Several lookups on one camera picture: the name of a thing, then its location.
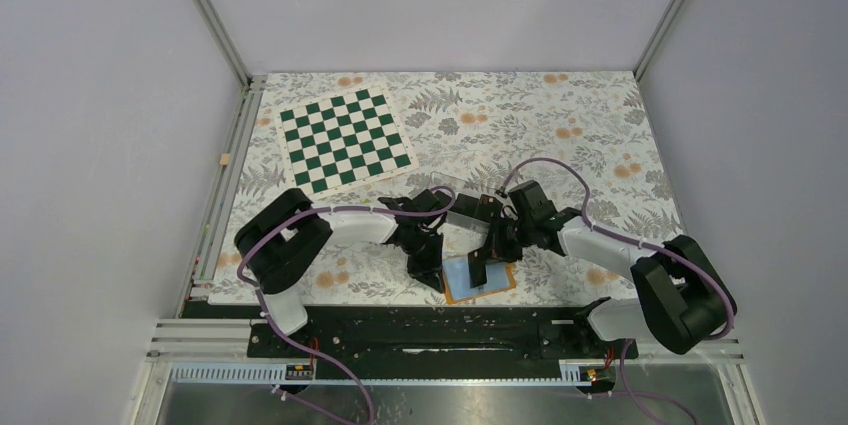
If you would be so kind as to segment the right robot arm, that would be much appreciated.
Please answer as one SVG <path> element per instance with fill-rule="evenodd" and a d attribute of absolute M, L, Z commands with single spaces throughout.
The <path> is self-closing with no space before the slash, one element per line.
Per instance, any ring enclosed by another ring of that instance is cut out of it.
<path fill-rule="evenodd" d="M 467 256 L 473 286 L 486 284 L 487 266 L 517 262 L 536 247 L 585 260 L 628 279 L 632 299 L 598 299 L 580 311 L 575 347 L 597 357 L 614 341 L 654 340 L 683 355 L 730 328 L 732 295 L 696 240 L 678 235 L 660 245 L 588 222 L 585 212 L 559 209 L 540 184 L 524 182 L 504 193 L 484 244 Z"/>

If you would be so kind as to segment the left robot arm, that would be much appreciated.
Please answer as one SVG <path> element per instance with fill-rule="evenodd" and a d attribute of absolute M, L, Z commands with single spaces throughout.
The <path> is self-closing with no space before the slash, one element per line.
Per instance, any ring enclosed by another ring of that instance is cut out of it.
<path fill-rule="evenodd" d="M 272 343 L 288 356 L 309 346 L 308 315 L 297 283 L 322 251 L 333 245 L 394 246 L 406 256 L 408 275 L 442 293 L 444 237 L 439 228 L 457 194 L 441 185 L 409 197 L 371 204 L 321 205 L 303 190 L 283 192 L 235 234 L 239 279 L 257 292 Z"/>

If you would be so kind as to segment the clear plastic card box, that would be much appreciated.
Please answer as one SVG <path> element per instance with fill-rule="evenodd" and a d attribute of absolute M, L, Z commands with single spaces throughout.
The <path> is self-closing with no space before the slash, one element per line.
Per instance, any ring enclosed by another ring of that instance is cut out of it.
<path fill-rule="evenodd" d="M 446 218 L 451 225 L 486 233 L 503 211 L 505 201 L 496 194 L 494 188 L 438 172 L 432 172 L 430 178 L 431 188 L 448 187 L 456 195 L 456 201 Z"/>

